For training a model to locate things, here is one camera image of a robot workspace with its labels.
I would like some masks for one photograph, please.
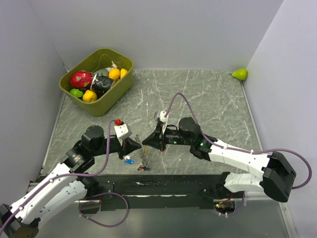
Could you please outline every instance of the green pear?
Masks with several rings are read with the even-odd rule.
[[[234,71],[232,73],[232,77],[240,80],[245,80],[248,77],[248,71],[245,68],[241,68],[237,71]]]

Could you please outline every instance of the white wall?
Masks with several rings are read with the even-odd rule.
[[[27,0],[0,1],[0,73],[0,204],[11,204],[40,172],[65,73]]]
[[[234,70],[283,0],[30,0],[67,68],[116,49],[136,68]]]
[[[285,0],[248,65],[245,90],[264,149],[284,147],[317,169],[317,1]],[[305,165],[289,156],[295,184]],[[317,233],[317,177],[293,190],[289,206],[301,238]]]

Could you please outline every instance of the red cap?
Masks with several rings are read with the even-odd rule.
[[[118,118],[117,120],[115,120],[115,123],[116,125],[122,125],[123,122]]]

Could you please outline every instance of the green lime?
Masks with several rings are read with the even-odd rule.
[[[77,98],[81,98],[84,95],[84,93],[77,88],[73,88],[69,92]]]

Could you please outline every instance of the red object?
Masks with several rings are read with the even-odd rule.
[[[117,120],[115,120],[116,125],[123,125],[123,122],[118,118]]]
[[[138,171],[144,169],[144,167],[145,167],[144,165],[140,165],[139,168],[138,168]]]
[[[86,71],[79,71],[75,73],[71,79],[70,84],[74,88],[89,88],[94,76]]]

